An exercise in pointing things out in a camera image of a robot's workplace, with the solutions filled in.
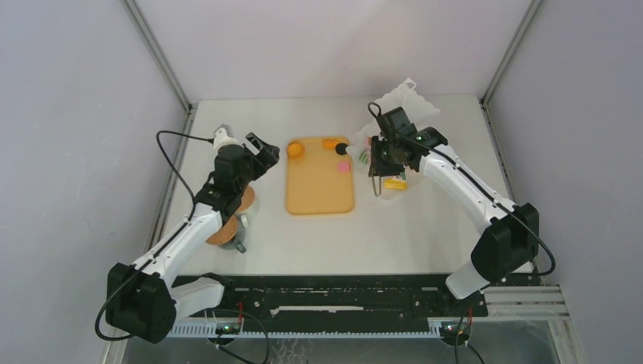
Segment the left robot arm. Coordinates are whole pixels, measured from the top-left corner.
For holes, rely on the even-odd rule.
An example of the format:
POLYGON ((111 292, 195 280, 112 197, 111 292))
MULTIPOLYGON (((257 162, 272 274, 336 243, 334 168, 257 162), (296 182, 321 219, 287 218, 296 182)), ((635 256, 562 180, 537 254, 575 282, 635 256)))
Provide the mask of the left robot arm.
POLYGON ((235 216, 249 183, 279 162, 280 149, 254 133, 240 142, 225 126, 207 141, 216 153, 214 168, 198 192, 188 192, 187 216, 133 263, 117 263, 109 271, 106 300, 95 320, 99 338, 111 339, 100 328, 106 322, 124 331, 125 340, 139 337, 157 344, 187 316, 206 308, 226 316, 236 309, 236 294, 216 278, 205 276, 180 286, 174 282, 206 240, 235 216))

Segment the yellow serving tray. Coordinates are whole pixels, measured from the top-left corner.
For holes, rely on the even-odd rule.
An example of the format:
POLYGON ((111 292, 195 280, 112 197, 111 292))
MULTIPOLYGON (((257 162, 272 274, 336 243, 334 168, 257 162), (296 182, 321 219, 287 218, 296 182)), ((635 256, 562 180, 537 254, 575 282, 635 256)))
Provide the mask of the yellow serving tray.
POLYGON ((301 142, 305 153, 288 158, 286 210, 294 216, 339 215, 353 211, 355 193, 352 159, 322 146, 323 139, 348 144, 344 136, 314 136, 291 140, 301 142))

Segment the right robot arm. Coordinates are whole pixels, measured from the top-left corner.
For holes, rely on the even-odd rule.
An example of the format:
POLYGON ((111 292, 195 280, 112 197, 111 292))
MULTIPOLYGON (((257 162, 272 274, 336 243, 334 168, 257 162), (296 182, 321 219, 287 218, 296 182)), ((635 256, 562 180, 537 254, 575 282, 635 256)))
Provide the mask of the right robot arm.
POLYGON ((418 129, 401 107, 383 112, 370 102, 367 109, 380 133, 370 139, 369 177, 376 191, 382 177, 410 169, 442 188, 474 224, 479 238, 469 260, 445 281, 438 305, 447 315, 459 315, 474 292, 496 284, 538 254, 537 209, 518 206, 485 183, 434 129, 418 129))

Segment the white three tier stand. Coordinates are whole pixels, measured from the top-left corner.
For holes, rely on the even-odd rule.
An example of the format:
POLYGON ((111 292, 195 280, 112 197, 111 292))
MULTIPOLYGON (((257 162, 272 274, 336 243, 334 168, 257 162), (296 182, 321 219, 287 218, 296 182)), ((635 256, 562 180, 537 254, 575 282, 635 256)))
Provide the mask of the white three tier stand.
POLYGON ((446 138, 428 123, 440 109, 416 92, 417 83, 405 79, 367 104, 372 120, 355 137, 348 153, 372 182, 376 197, 392 200, 417 184, 411 175, 422 156, 446 138))

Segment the orange round tart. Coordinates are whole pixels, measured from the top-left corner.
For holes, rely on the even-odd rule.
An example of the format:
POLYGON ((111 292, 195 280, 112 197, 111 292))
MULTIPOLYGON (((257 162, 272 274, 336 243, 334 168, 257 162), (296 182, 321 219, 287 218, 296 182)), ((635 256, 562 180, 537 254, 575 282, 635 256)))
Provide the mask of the orange round tart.
POLYGON ((301 142, 292 142, 287 146, 288 158, 299 158, 305 153, 305 146, 301 142))

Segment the pink handled metal tongs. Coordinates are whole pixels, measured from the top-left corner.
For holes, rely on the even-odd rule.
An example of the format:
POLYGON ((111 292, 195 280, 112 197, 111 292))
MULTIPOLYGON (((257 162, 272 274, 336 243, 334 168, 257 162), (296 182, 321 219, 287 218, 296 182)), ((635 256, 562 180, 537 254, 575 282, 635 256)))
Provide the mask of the pink handled metal tongs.
POLYGON ((381 176, 373 174, 371 176, 371 182, 372 182, 372 189, 375 197, 379 197, 382 191, 381 176))

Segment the green layered cake slice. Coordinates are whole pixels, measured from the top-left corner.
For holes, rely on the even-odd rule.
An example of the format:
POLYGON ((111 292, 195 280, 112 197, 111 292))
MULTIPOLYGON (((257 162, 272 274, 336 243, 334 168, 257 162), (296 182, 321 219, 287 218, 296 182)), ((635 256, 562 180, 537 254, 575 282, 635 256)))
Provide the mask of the green layered cake slice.
POLYGON ((371 157, 368 150, 363 150, 358 157, 358 161, 363 165, 370 165, 371 157))

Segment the yellow cream cake slice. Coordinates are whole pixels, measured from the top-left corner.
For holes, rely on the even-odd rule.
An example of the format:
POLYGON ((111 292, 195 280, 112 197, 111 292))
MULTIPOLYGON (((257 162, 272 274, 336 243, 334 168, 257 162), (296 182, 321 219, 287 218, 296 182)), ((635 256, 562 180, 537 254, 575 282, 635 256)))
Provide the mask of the yellow cream cake slice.
POLYGON ((383 182, 383 187, 387 190, 406 190, 408 188, 406 174, 400 173, 397 176, 387 177, 383 182))

